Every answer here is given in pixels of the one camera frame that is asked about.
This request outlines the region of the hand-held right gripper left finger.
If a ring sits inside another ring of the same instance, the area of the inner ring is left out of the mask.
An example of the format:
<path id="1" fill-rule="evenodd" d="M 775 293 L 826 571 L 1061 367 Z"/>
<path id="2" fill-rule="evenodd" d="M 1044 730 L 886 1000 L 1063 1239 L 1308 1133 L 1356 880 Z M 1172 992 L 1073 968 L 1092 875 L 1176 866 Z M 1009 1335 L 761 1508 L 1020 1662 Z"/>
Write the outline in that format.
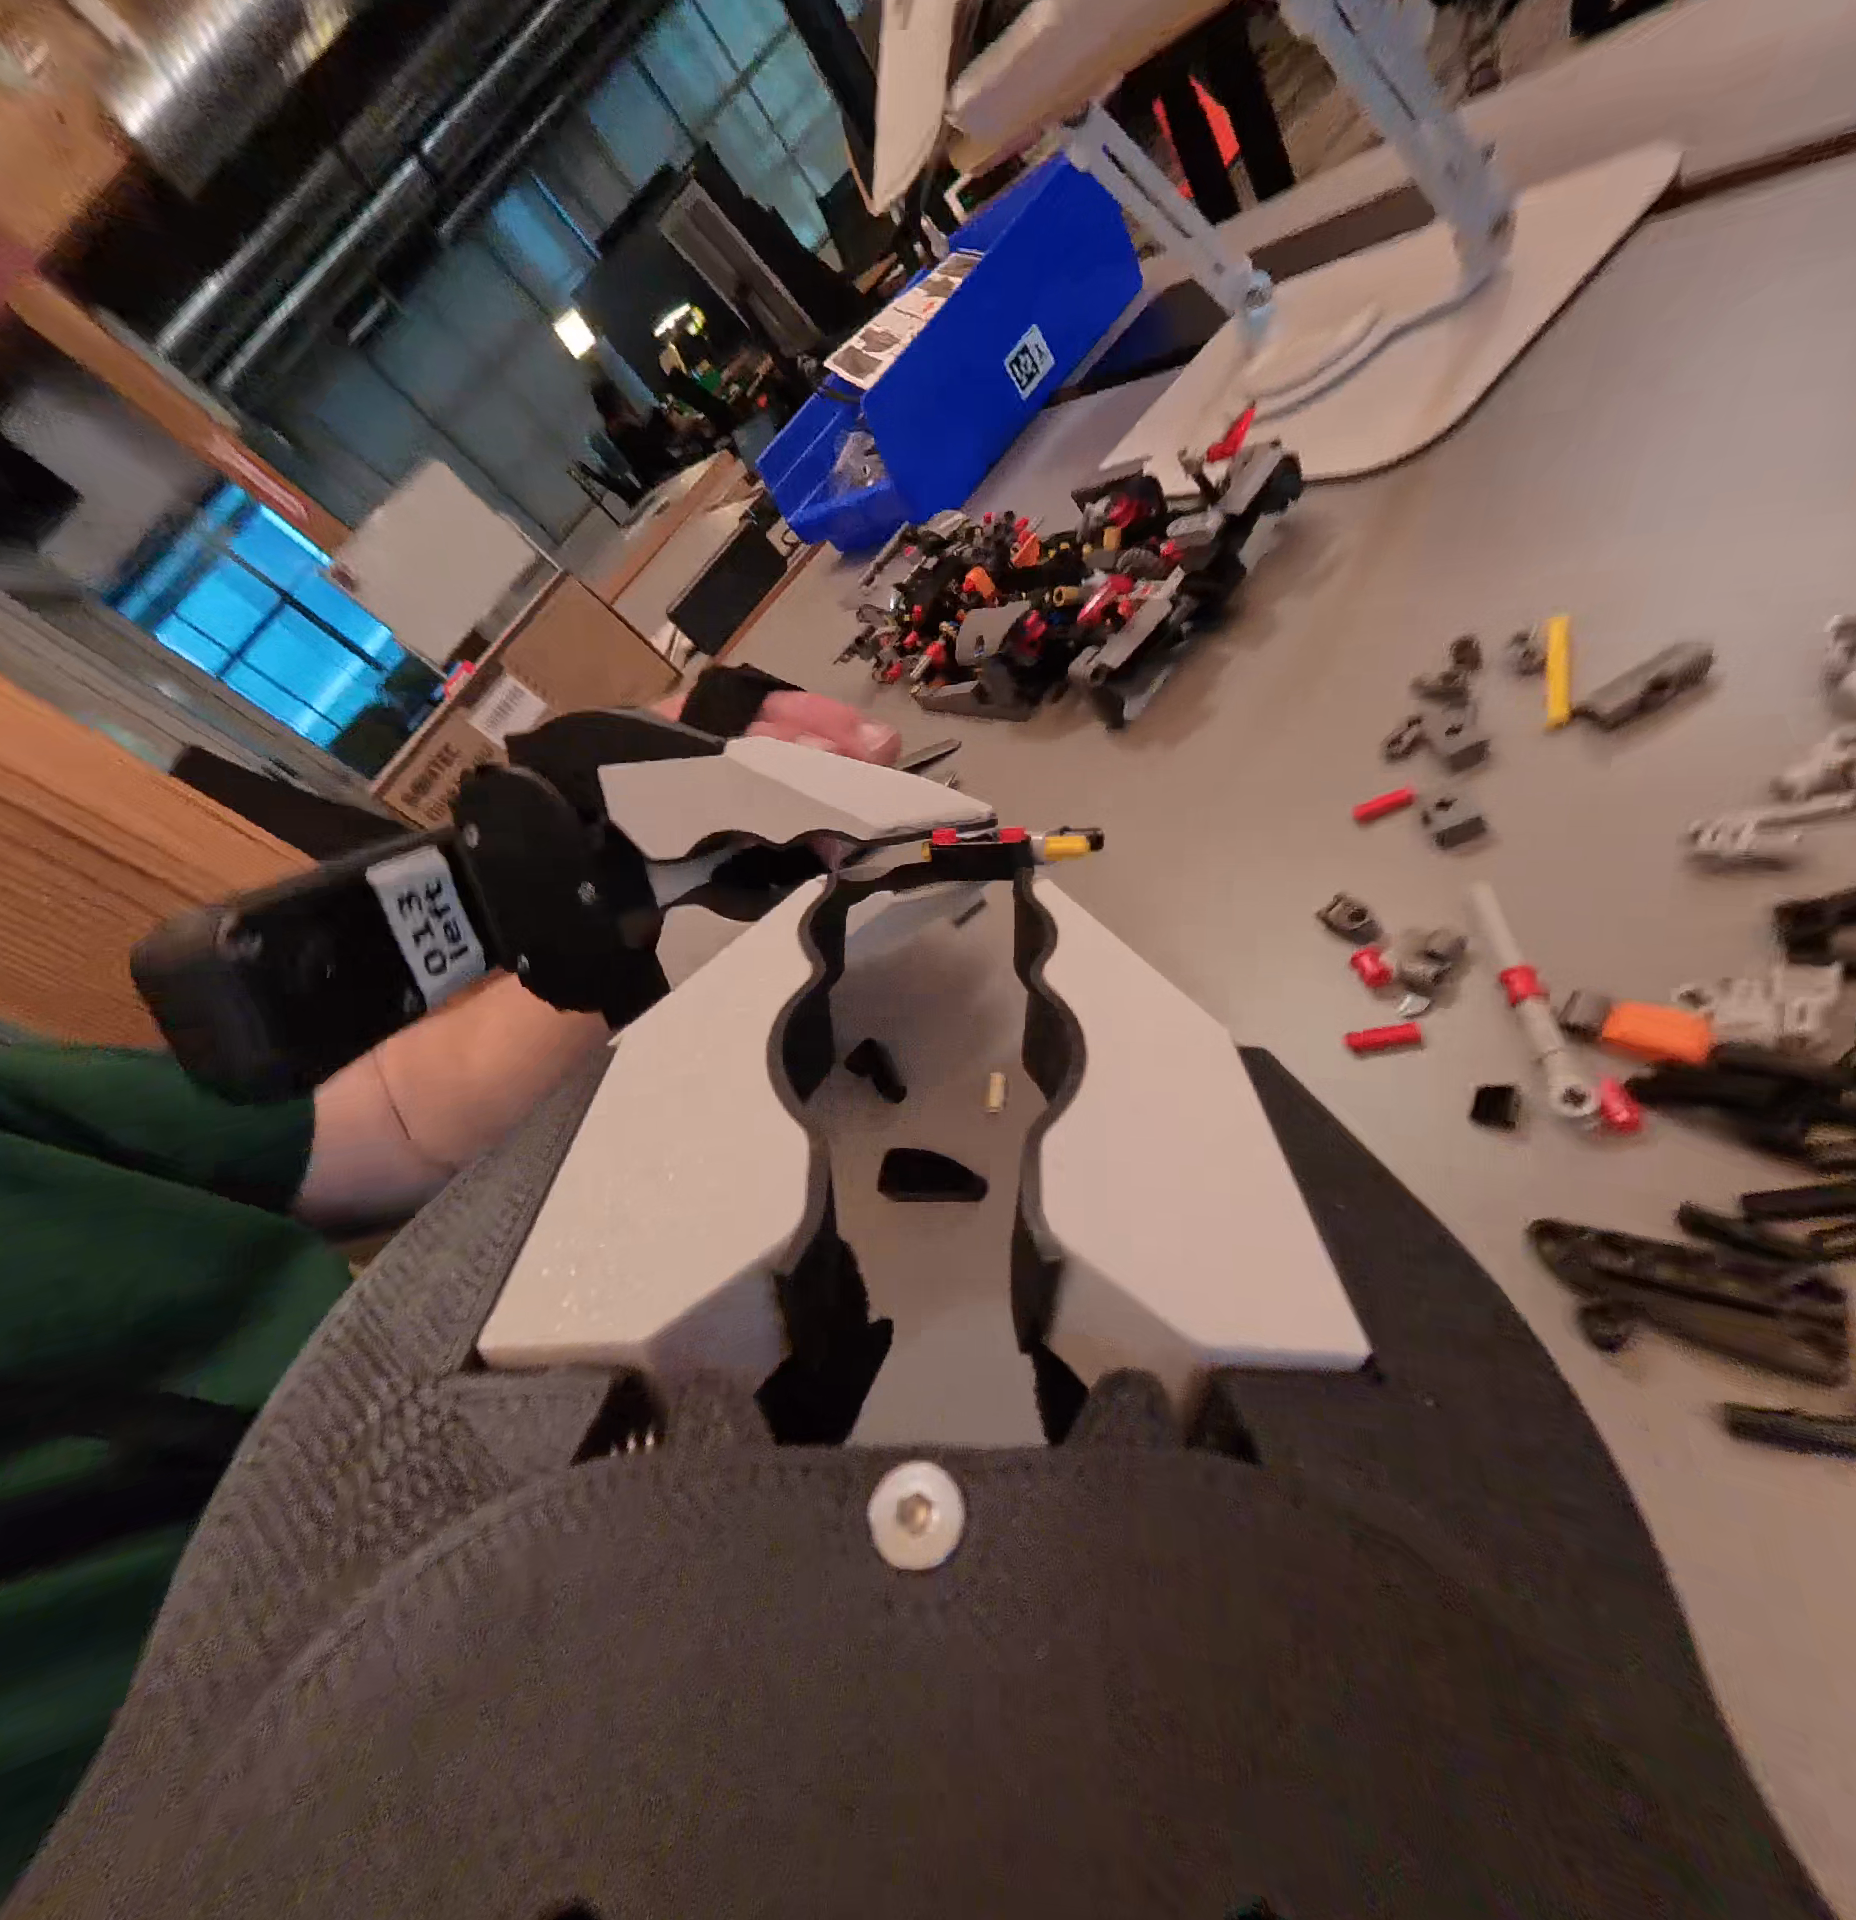
<path id="1" fill-rule="evenodd" d="M 791 1354 L 775 1274 L 809 1233 L 812 1147 L 770 1042 L 810 983 L 821 896 L 798 886 L 618 1036 L 478 1338 L 491 1373 L 755 1390 Z"/>

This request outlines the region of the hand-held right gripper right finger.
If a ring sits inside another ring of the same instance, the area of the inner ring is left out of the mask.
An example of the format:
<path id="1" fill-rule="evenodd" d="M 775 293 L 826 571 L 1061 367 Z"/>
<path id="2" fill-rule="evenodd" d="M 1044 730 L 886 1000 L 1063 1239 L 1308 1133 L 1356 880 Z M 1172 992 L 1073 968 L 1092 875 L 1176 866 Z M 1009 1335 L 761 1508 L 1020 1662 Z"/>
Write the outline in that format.
<path id="1" fill-rule="evenodd" d="M 1355 1373 L 1347 1289 L 1225 1025 L 1053 881 L 1013 886 L 1028 990 L 1011 1318 L 1069 1373 Z"/>

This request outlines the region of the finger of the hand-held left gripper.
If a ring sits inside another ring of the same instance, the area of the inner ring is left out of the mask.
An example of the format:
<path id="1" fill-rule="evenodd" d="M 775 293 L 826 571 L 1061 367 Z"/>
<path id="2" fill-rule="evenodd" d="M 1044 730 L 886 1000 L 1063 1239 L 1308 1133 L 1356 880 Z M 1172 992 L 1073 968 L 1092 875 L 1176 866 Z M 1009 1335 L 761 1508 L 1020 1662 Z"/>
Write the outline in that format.
<path id="1" fill-rule="evenodd" d="M 777 739 L 733 739 L 714 754 L 598 768 L 606 818 L 657 868 L 798 848 L 826 865 L 940 828 L 991 828 L 996 811 L 964 791 Z"/>
<path id="2" fill-rule="evenodd" d="M 668 929 L 719 921 L 750 960 L 809 968 L 876 960 L 986 905 L 984 881 L 935 880 L 924 845 L 695 845 L 653 855 L 649 889 Z"/>

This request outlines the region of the small yellow-axle lego assembly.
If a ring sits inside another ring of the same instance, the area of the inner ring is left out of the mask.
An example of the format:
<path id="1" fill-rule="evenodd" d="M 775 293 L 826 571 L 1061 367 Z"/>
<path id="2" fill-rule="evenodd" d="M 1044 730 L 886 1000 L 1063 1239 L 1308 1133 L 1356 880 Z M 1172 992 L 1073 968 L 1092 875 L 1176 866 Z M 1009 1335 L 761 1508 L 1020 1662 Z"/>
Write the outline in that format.
<path id="1" fill-rule="evenodd" d="M 1019 875 L 1101 854 L 1101 828 L 935 828 L 922 860 L 945 884 L 1007 884 Z"/>

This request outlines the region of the partly built lego model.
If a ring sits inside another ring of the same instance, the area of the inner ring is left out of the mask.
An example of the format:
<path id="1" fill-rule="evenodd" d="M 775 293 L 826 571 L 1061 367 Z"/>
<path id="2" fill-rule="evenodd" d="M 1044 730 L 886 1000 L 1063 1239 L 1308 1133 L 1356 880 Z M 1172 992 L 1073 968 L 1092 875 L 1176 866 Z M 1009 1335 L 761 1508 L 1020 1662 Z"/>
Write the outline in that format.
<path id="1" fill-rule="evenodd" d="M 834 661 L 924 712 L 1026 723 L 1073 695 L 1126 730 L 1302 493 L 1298 457 L 1246 406 L 1208 445 L 1103 469 L 1056 533 L 1007 511 L 903 525 L 862 572 Z"/>

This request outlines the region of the pile of lego pieces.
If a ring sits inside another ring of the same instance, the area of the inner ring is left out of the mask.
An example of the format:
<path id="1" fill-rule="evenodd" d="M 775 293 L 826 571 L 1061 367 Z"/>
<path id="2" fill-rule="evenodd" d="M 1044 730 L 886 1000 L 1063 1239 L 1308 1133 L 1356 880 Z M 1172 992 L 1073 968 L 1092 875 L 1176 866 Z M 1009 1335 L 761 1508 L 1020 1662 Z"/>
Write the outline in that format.
<path id="1" fill-rule="evenodd" d="M 1392 764 L 1427 757 L 1430 769 L 1448 773 L 1485 763 L 1475 714 L 1485 659 L 1475 636 L 1456 636 L 1443 668 L 1409 684 L 1414 706 L 1381 757 Z M 1540 678 L 1549 730 L 1609 736 L 1683 706 L 1715 670 L 1709 645 L 1682 641 L 1578 695 L 1565 617 L 1516 633 L 1506 659 L 1516 675 Z M 1820 687 L 1836 726 L 1775 777 L 1762 803 L 1683 828 L 1693 868 L 1779 875 L 1802 852 L 1805 828 L 1856 815 L 1856 613 L 1828 624 Z M 1836 1039 L 1856 992 L 1856 886 L 1779 901 L 1765 968 L 1703 976 L 1660 1002 L 1552 992 L 1485 881 L 1471 889 L 1471 916 L 1474 934 L 1388 933 L 1347 894 L 1319 908 L 1319 925 L 1353 948 L 1356 980 L 1400 1004 L 1393 1023 L 1347 1034 L 1349 1054 L 1420 1045 L 1424 1020 L 1478 961 L 1562 1121 L 1622 1138 L 1647 1113 L 1702 1116 L 1812 1175 L 1746 1193 L 1728 1211 L 1682 1202 L 1672 1239 L 1530 1222 L 1527 1247 L 1565 1289 L 1583 1344 L 1618 1358 L 1646 1333 L 1775 1381 L 1856 1384 L 1854 1310 L 1836 1270 L 1856 1264 L 1856 1023 Z M 1720 1403 L 1715 1418 L 1741 1445 L 1856 1464 L 1856 1395 L 1840 1413 Z"/>

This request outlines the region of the person's left forearm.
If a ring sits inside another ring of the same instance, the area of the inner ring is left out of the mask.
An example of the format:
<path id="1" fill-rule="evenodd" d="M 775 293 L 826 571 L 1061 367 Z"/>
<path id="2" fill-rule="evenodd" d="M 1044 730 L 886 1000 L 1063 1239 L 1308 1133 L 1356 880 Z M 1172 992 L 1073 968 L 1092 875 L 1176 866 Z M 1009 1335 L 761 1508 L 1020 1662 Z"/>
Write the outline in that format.
<path id="1" fill-rule="evenodd" d="M 583 1070 L 611 1028 L 492 976 L 373 1045 L 314 1092 L 291 1215 L 324 1236 L 408 1221 Z"/>

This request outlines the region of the person's left hand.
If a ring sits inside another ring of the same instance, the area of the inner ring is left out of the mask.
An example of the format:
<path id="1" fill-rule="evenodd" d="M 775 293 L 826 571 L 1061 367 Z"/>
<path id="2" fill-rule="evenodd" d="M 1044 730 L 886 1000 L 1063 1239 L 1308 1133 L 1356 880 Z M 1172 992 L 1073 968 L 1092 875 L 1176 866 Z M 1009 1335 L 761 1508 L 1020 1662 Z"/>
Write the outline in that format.
<path id="1" fill-rule="evenodd" d="M 897 768 L 903 754 L 893 728 L 831 696 L 801 690 L 774 690 L 744 731 L 747 739 L 770 739 L 826 757 L 842 757 L 873 768 Z"/>

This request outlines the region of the brown cardboard box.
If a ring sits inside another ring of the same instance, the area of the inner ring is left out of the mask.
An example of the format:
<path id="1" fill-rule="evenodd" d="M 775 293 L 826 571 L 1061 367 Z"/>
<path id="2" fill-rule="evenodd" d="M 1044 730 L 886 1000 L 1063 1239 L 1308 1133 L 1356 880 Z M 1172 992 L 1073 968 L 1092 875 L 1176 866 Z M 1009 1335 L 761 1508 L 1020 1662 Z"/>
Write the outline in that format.
<path id="1" fill-rule="evenodd" d="M 558 582 L 450 690 L 373 781 L 373 793 L 415 826 L 449 820 L 478 768 L 558 717 L 644 708 L 670 696 L 679 668 L 580 582 Z"/>

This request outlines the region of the labelled blue plastic bin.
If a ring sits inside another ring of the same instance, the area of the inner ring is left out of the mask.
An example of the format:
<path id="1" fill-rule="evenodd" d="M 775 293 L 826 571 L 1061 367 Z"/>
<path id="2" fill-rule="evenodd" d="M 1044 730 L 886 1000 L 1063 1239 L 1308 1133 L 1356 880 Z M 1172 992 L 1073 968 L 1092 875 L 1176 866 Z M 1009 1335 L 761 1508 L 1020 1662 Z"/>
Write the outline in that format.
<path id="1" fill-rule="evenodd" d="M 964 506 L 1140 290 L 1117 202 L 1065 157 L 964 223 L 940 268 L 947 299 L 876 380 L 824 372 L 759 454 L 798 541 L 863 552 Z"/>

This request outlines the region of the white booklet stand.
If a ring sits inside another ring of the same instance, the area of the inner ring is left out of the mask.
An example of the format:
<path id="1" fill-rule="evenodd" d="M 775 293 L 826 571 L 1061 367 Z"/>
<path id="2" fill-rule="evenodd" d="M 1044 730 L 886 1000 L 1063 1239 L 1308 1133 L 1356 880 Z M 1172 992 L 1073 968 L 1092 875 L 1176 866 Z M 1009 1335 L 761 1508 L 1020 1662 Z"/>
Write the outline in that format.
<path id="1" fill-rule="evenodd" d="M 1434 220 L 1393 242 L 1272 280 L 1171 192 L 1106 116 L 1115 72 L 1213 4 L 1029 4 L 984 52 L 954 29 L 940 130 L 988 162 L 1050 129 L 1221 310 L 1221 324 L 1106 455 L 1168 483 L 1243 414 L 1345 483 L 1456 429 L 1677 182 L 1677 144 L 1646 142 L 1509 190 L 1424 63 L 1427 4 L 1287 2 L 1337 83 L 1402 164 Z"/>

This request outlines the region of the silver ventilation duct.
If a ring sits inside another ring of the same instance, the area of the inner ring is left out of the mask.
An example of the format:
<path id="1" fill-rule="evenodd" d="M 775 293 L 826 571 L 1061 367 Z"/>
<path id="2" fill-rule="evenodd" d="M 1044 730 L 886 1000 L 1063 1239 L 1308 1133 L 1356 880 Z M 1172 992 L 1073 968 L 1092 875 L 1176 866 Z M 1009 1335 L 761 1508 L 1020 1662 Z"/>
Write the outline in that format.
<path id="1" fill-rule="evenodd" d="M 347 33 L 362 2 L 109 2 L 100 109 L 128 149 L 197 195 Z"/>

